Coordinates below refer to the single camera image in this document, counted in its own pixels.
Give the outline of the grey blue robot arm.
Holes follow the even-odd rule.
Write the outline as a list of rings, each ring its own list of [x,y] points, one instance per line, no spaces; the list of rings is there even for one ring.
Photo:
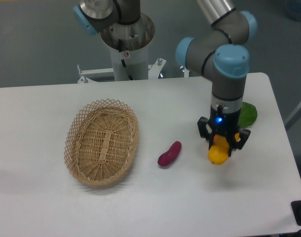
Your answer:
[[[200,0],[198,6],[209,21],[212,31],[203,39],[184,38],[176,47],[178,64],[212,82],[210,117],[198,120],[200,136],[208,140],[209,149],[216,147],[215,137],[228,143],[226,155],[240,150],[250,131],[239,127],[249,52],[244,44],[257,32],[255,17],[238,11],[230,0]],[[89,35],[100,34],[116,56],[115,79],[148,78],[146,57],[137,57],[152,41],[152,20],[140,11],[138,0],[82,0],[73,8],[80,26]]]

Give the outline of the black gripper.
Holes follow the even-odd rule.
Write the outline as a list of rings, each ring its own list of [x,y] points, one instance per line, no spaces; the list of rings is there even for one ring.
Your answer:
[[[247,142],[251,131],[249,129],[239,129],[239,118],[241,110],[229,114],[219,114],[217,110],[211,108],[210,118],[200,117],[197,125],[200,136],[209,142],[209,150],[214,144],[214,136],[225,137],[229,144],[228,156],[231,157],[233,150],[241,150]],[[240,133],[241,140],[236,142],[235,134]]]

